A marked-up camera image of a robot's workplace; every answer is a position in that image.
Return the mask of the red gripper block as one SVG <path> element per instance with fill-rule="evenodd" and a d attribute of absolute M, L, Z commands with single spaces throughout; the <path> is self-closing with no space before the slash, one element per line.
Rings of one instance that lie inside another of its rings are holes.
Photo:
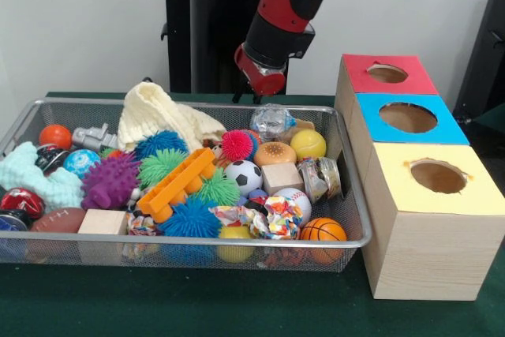
<path fill-rule="evenodd" d="M 286 85 L 284 69 L 269 69 L 254 62 L 246 53 L 242 43 L 234 53 L 237 67 L 245 75 L 249 86 L 255 94 L 252 98 L 254 104 L 260 104 L 262 96 L 276 95 Z M 242 90 L 236 91 L 232 98 L 233 103 L 239 103 Z"/>

